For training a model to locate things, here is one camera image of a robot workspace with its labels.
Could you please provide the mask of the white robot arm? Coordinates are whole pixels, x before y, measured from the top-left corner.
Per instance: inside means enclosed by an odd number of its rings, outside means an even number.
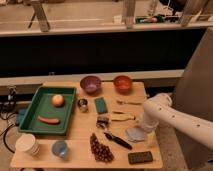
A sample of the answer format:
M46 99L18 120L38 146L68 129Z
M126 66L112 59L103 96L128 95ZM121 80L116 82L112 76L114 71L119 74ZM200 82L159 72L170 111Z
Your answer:
M142 103L140 127L146 132L154 131L159 121L164 121L197 142L213 150L213 122L194 117L172 108L167 93L159 93Z

